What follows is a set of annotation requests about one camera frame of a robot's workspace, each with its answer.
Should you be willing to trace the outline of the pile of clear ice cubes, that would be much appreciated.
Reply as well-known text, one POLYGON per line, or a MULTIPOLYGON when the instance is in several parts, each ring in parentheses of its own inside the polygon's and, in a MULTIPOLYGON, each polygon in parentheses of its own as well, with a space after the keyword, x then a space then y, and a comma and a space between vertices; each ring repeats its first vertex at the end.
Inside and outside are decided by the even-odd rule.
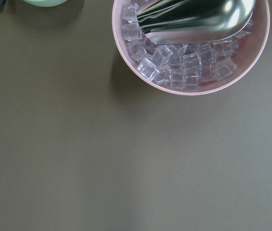
POLYGON ((194 90, 201 84, 232 77, 239 40, 250 34, 252 19, 237 34, 219 41, 156 45, 140 29, 137 14, 153 0, 129 0, 121 9, 121 32, 137 71, 154 84, 171 90, 194 90))

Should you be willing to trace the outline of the metal ice scoop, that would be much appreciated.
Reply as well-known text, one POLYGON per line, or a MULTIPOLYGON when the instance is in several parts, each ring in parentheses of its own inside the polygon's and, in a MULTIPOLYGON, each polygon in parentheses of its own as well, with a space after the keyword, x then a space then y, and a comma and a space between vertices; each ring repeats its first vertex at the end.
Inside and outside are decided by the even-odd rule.
POLYGON ((155 0, 137 14, 156 45, 219 41, 240 32, 252 17, 254 0, 155 0))

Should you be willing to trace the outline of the pink bowl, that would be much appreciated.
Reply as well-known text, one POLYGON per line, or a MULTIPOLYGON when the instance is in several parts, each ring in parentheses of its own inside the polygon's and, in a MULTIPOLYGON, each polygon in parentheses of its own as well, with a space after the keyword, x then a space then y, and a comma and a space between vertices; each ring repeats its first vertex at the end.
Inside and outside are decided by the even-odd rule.
POLYGON ((253 31, 240 45, 238 54, 234 57, 234 62, 238 65, 236 72, 232 77, 229 77, 222 81, 209 82, 201 84, 198 89, 194 90, 171 90, 165 85, 158 86, 153 82, 145 79, 137 71, 137 63, 128 56, 125 41, 122 39, 122 20, 121 9, 122 5, 129 3, 128 0, 115 0, 112 8, 112 31, 117 50, 119 51, 122 59, 126 63, 126 66, 136 75, 139 79, 149 84, 150 86, 175 95, 184 96, 196 96, 214 93, 223 90, 241 78, 243 78, 249 70, 255 65, 259 57, 261 56, 270 30, 270 9, 267 0, 258 0, 253 11, 252 19, 254 22, 253 31))

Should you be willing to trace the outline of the mint green bowl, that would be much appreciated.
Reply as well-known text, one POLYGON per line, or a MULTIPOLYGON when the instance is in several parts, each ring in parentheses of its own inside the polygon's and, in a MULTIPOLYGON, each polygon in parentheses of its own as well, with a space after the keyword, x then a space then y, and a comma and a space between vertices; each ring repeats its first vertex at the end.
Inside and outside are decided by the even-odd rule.
POLYGON ((67 2, 67 0, 24 0, 24 1, 39 7, 54 7, 67 2))

